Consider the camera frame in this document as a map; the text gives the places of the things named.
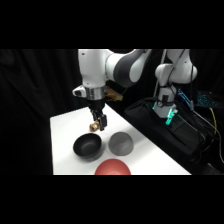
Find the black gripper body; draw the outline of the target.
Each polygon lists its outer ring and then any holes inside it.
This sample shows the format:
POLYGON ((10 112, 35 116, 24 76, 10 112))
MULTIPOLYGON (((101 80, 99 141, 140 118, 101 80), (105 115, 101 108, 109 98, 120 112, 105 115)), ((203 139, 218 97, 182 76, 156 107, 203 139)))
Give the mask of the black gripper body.
POLYGON ((97 116, 100 116, 103 114, 103 109, 105 107, 105 100, 89 100, 88 101, 88 107, 92 114, 96 114, 97 116))

